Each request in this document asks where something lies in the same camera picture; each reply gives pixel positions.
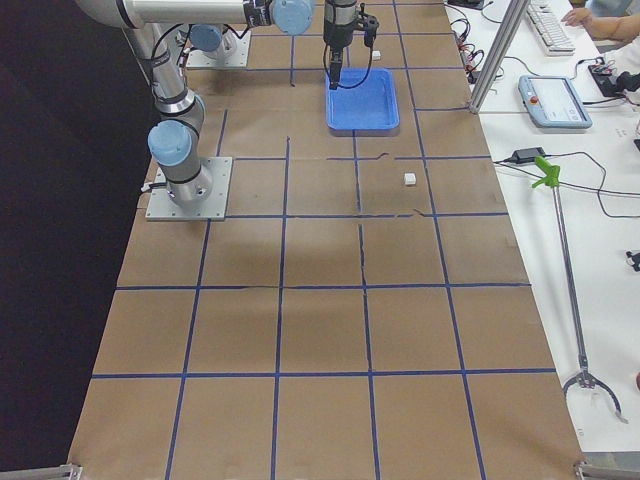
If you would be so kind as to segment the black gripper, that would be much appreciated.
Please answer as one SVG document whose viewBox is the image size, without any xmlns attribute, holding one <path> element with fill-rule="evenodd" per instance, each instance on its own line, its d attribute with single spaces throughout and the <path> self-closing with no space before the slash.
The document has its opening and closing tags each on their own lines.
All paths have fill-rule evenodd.
<svg viewBox="0 0 640 480">
<path fill-rule="evenodd" d="M 340 85 L 343 50 L 348 47 L 359 27 L 361 7 L 356 1 L 326 0 L 324 5 L 323 39 L 329 47 L 329 89 Z"/>
</svg>

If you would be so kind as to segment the person hand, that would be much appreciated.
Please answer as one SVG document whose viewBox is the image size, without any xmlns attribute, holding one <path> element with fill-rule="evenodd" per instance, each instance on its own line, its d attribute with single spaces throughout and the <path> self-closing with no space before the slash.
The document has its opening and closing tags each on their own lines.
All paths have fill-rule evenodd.
<svg viewBox="0 0 640 480">
<path fill-rule="evenodd" d="M 561 21 L 567 26 L 584 28 L 587 28 L 592 23 L 592 20 L 592 12 L 586 7 L 573 8 L 561 19 Z"/>
</svg>

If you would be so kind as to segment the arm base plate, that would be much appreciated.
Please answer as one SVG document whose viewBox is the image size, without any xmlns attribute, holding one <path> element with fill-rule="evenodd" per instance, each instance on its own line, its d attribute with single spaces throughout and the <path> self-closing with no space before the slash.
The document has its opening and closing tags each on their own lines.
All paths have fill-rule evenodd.
<svg viewBox="0 0 640 480">
<path fill-rule="evenodd" d="M 238 39 L 232 32 L 221 37 L 216 50 L 205 51 L 192 46 L 186 59 L 189 70 L 229 70 L 244 69 L 249 59 L 251 34 Z"/>
<path fill-rule="evenodd" d="M 161 168 L 157 168 L 155 182 L 164 183 L 164 186 L 151 190 L 145 215 L 147 220 L 225 220 L 233 159 L 206 157 L 200 161 L 199 174 L 184 184 L 167 181 Z"/>
</svg>

